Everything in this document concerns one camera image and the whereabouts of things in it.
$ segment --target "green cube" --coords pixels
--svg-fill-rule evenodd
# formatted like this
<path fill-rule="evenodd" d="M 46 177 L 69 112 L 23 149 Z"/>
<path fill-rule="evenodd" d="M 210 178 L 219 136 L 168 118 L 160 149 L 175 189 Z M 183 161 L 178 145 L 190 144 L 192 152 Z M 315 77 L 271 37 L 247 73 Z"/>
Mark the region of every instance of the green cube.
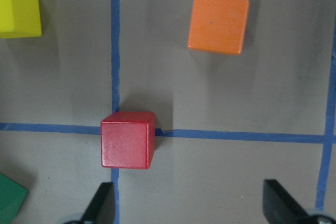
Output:
<path fill-rule="evenodd" d="M 20 210 L 28 190 L 0 174 L 0 223 L 10 224 Z"/>

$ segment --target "orange cube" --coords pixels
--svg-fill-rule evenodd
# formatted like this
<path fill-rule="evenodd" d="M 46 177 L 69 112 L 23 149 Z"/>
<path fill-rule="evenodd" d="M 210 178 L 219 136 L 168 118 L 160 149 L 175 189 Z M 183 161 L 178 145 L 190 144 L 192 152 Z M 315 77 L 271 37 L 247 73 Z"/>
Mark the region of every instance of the orange cube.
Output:
<path fill-rule="evenodd" d="M 188 49 L 239 55 L 249 0 L 194 0 Z"/>

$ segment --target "yellow block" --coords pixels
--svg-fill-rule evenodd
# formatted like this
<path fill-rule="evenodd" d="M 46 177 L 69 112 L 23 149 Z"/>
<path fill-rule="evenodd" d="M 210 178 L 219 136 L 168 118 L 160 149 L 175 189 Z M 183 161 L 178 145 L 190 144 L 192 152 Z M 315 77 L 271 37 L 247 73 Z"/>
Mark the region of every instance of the yellow block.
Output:
<path fill-rule="evenodd" d="M 0 38 L 41 35 L 38 0 L 0 0 Z"/>

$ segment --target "blue line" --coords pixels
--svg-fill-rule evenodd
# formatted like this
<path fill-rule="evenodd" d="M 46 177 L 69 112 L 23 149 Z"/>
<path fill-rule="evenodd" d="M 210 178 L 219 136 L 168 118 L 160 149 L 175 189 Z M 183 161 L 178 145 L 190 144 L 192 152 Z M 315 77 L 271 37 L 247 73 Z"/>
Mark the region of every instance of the blue line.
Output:
<path fill-rule="evenodd" d="M 112 112 L 119 110 L 119 34 L 120 34 L 120 0 L 111 0 L 111 64 L 112 64 Z"/>
<path fill-rule="evenodd" d="M 324 209 L 324 199 L 326 196 L 329 167 L 331 161 L 331 151 L 333 142 L 333 131 L 335 125 L 335 105 L 336 105 L 336 23 L 334 28 L 334 39 L 332 47 L 332 57 L 329 76 L 328 99 L 325 117 L 324 142 L 322 150 L 322 160 L 317 184 L 315 208 Z"/>
<path fill-rule="evenodd" d="M 118 180 L 119 180 L 119 169 L 111 169 L 112 170 L 112 182 L 114 186 L 114 198 L 116 204 L 116 213 L 114 215 L 113 224 L 120 223 L 120 215 L 119 215 L 119 188 L 118 188 Z"/>
<path fill-rule="evenodd" d="M 288 143 L 323 143 L 323 135 L 299 135 L 299 134 L 277 134 L 277 133 L 251 133 L 251 132 L 220 132 L 201 130 L 173 130 L 164 132 L 155 129 L 156 136 L 165 137 L 187 137 L 206 138 L 218 140 L 244 140 L 244 141 L 269 141 Z"/>
<path fill-rule="evenodd" d="M 100 127 L 61 124 L 0 123 L 0 131 L 32 131 L 100 135 Z"/>

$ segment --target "red block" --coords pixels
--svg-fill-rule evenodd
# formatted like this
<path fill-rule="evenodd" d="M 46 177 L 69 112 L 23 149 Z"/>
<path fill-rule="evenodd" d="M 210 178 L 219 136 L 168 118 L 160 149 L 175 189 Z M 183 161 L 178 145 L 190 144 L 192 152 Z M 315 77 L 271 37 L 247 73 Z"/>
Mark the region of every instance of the red block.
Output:
<path fill-rule="evenodd" d="M 103 167 L 150 167 L 155 151 L 154 113 L 114 112 L 101 121 L 100 127 Z"/>

